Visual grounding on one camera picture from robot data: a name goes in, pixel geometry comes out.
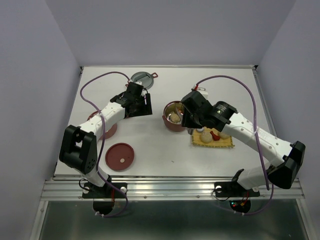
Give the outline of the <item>toy sushi roll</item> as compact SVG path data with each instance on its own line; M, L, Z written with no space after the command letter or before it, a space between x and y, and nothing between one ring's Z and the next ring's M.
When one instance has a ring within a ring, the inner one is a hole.
M198 133L202 133L204 131L204 128L197 128L196 130Z

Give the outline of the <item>toy bun back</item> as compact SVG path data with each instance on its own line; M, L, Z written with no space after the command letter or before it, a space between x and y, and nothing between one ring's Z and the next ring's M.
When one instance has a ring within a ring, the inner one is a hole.
M179 115L175 112L172 112L169 116L170 121L172 121L173 123L178 123L181 121L181 118L179 117Z

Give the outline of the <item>toy bun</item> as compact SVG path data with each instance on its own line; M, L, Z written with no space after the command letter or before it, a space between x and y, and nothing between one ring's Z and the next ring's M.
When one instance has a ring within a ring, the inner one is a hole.
M200 134L200 140L202 143L208 144L213 141L213 137L210 132L204 131Z
M225 134L223 132L219 132L218 135L221 139L224 139L224 140L230 137L228 134Z
M172 121L173 123L178 123L181 121L181 118L179 117L179 115L175 112L172 112L169 116L170 121Z

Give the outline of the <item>red steel lunch bowl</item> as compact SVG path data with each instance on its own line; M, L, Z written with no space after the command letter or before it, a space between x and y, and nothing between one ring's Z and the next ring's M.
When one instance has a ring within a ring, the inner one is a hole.
M180 122L170 121L170 114L174 112L179 115ZM172 132L183 132L186 130L182 126L182 119L184 115L184 107L180 101L171 101L163 109L162 119L165 126Z

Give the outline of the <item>red toy drumstick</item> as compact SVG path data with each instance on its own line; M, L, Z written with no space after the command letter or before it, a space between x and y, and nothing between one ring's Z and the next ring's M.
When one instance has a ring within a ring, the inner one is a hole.
M214 141L219 141L219 140L221 139L220 136L219 136L219 135L216 135L213 131L210 131L210 134L211 134L212 139L213 139Z

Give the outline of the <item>toy bun front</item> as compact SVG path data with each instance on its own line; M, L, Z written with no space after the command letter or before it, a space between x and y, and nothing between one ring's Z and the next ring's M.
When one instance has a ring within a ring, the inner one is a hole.
M210 132L204 131L200 134L200 140L202 143L208 144L213 141L213 137Z

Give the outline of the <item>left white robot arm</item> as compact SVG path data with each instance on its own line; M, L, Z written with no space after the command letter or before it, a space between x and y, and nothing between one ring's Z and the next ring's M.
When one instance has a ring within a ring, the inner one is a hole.
M59 161L93 184L95 193L100 197L108 196L111 184L108 174L99 167L98 140L105 139L105 133L125 118L151 114L151 95L141 84L129 82L124 92L111 98L103 109L97 109L97 114L90 120L65 129Z

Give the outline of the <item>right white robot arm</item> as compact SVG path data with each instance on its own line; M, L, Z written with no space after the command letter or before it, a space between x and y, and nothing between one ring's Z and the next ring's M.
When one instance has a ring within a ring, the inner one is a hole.
M292 187L304 159L306 146L302 142L290 143L255 127L235 107L224 101L212 105L196 90L183 97L181 103L184 127L216 129L241 141L268 161L261 167L238 170L230 182L216 182L218 197L240 197L255 187L269 184L286 190Z

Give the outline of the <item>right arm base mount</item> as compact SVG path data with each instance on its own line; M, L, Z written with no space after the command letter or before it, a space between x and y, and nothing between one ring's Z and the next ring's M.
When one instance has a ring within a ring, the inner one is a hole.
M261 194L258 187L247 190L237 182L218 181L214 183L211 195L220 202L228 201L231 210L244 215L251 209L251 198Z

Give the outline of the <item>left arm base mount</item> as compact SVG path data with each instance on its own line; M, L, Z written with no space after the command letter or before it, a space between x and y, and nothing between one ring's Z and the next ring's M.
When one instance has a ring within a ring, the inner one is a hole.
M105 184L97 187L90 182L80 183L82 198L93 200L92 209L96 216L102 218L117 217L128 207L127 187L125 182L113 182L113 187Z

